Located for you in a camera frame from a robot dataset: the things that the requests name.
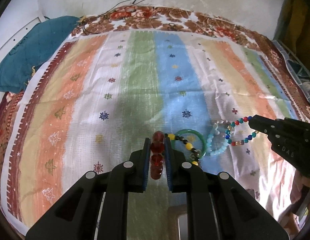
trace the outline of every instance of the green stripe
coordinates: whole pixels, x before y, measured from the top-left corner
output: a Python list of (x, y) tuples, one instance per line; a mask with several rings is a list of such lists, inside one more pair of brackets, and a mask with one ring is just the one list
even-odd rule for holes
[(275, 102), (276, 102), (278, 108), (280, 109), (280, 111), (282, 112), (282, 114), (285, 117), (290, 117), (289, 110), (288, 110), (284, 100), (281, 98), (281, 95), (279, 94), (277, 88), (273, 85), (273, 82), (270, 80), (270, 77), (263, 70), (261, 63), (256, 58), (256, 54), (247, 48), (243, 48), (243, 50), (244, 50), (244, 53), (246, 55), (246, 58), (251, 63), (251, 65), (254, 67), (256, 73), (258, 74), (258, 76), (262, 80), (265, 87), (267, 87), (267, 86), (269, 87), (268, 88), (269, 93), (276, 97)]
[[(121, 71), (123, 161), (142, 149), (146, 137), (162, 128), (162, 98), (158, 90), (157, 61), (152, 32), (132, 32)], [(149, 178), (146, 192), (130, 193), (127, 239), (168, 239), (168, 187), (165, 176)]]

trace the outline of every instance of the green bangle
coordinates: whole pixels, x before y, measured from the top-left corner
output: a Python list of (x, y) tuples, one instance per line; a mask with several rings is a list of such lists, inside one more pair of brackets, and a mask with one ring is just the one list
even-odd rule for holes
[[(198, 156), (198, 158), (202, 158), (205, 156), (206, 154), (206, 150), (207, 150), (207, 146), (206, 146), (206, 142), (205, 142), (205, 139), (204, 139), (204, 136), (202, 136), (201, 133), (195, 131), (195, 130), (191, 130), (191, 129), (184, 129), (184, 130), (180, 130), (178, 131), (177, 133), (175, 133), (175, 136), (181, 136), (182, 134), (185, 134), (185, 133), (192, 133), (194, 135), (196, 135), (202, 142), (202, 152), (201, 154)], [(172, 140), (171, 141), (171, 147), (174, 149), (175, 148), (175, 140)]]

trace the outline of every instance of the gold bead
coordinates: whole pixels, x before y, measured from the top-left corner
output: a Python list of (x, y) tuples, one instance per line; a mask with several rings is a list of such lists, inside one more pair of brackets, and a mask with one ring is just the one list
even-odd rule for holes
[(187, 150), (190, 151), (193, 148), (193, 145), (191, 143), (186, 143), (185, 147), (186, 147)]
[(170, 133), (170, 134), (168, 134), (168, 138), (170, 138), (171, 141), (175, 140), (175, 135)]

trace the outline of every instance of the teal pillow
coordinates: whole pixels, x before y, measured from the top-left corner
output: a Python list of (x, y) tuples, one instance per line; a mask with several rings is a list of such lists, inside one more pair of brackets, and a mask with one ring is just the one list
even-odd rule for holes
[(0, 63), (0, 91), (19, 93), (38, 68), (77, 26), (79, 18), (62, 16), (35, 25)]

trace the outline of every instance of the blue stripe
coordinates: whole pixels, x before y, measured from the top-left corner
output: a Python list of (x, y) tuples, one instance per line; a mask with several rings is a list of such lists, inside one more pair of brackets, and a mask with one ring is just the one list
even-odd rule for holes
[(267, 76), (269, 77), (269, 79), (271, 80), (272, 84), (276, 87), (278, 93), (280, 95), (282, 95), (282, 98), (279, 98), (278, 100), (284, 100), (289, 112), (290, 112), (290, 117), (293, 119), (297, 119), (298, 117), (295, 113), (295, 110), (291, 104), (291, 101), (288, 99), (288, 97), (286, 96), (285, 92), (283, 91), (283, 89), (280, 87), (279, 83), (275, 80), (273, 74), (268, 70), (268, 68), (265, 66), (264, 62), (261, 60), (260, 56), (255, 53), (256, 58), (258, 60), (258, 62), (260, 63), (263, 71), (267, 74)]
[[(154, 39), (159, 91), (163, 100), (163, 130), (166, 133), (176, 133), (182, 129), (193, 129), (207, 138), (211, 131), (210, 114), (185, 45), (176, 34), (156, 32)], [(186, 92), (184, 96), (180, 94), (182, 91)], [(189, 111), (191, 116), (183, 117), (183, 111)], [(176, 143), (176, 149), (187, 152), (181, 143)], [(202, 169), (217, 174), (222, 170), (218, 160), (217, 156), (202, 158)]]

